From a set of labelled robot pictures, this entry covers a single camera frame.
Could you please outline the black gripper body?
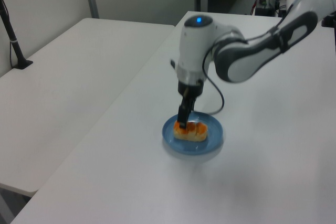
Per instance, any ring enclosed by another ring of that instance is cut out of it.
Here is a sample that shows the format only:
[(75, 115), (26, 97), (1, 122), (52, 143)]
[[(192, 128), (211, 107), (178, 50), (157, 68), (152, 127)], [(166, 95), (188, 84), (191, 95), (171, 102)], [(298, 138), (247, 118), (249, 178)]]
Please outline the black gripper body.
[(203, 92), (204, 82), (199, 79), (196, 85), (184, 84), (183, 82), (178, 82), (178, 92), (185, 99), (196, 99)]

